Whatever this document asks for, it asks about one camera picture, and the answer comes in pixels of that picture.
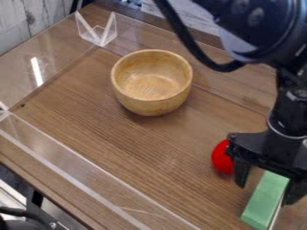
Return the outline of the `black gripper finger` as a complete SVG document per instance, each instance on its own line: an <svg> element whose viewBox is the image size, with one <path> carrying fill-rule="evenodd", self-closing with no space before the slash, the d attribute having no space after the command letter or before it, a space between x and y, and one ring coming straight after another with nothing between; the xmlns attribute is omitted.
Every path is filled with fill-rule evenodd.
<svg viewBox="0 0 307 230"><path fill-rule="evenodd" d="M281 205L293 205L307 195L307 179L290 180L284 191Z"/></svg>
<svg viewBox="0 0 307 230"><path fill-rule="evenodd" d="M250 170L250 165L238 157L233 159L233 175L234 183L242 188L246 182L248 174Z"/></svg>

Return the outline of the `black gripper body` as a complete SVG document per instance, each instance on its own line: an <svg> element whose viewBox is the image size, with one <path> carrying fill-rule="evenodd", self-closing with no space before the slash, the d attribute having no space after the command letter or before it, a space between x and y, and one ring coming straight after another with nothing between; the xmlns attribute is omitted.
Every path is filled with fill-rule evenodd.
<svg viewBox="0 0 307 230"><path fill-rule="evenodd" d="M305 137L292 138L273 131L229 133L226 155L232 162L241 158L250 167L258 167L292 180L307 179Z"/></svg>

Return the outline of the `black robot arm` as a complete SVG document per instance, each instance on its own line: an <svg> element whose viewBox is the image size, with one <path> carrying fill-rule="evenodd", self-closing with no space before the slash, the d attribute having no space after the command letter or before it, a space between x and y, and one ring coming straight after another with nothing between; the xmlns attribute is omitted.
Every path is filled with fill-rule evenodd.
<svg viewBox="0 0 307 230"><path fill-rule="evenodd" d="M266 130L228 134L234 182L256 166L289 179L282 203L307 196L307 0L192 0L212 15L230 56L276 69Z"/></svg>

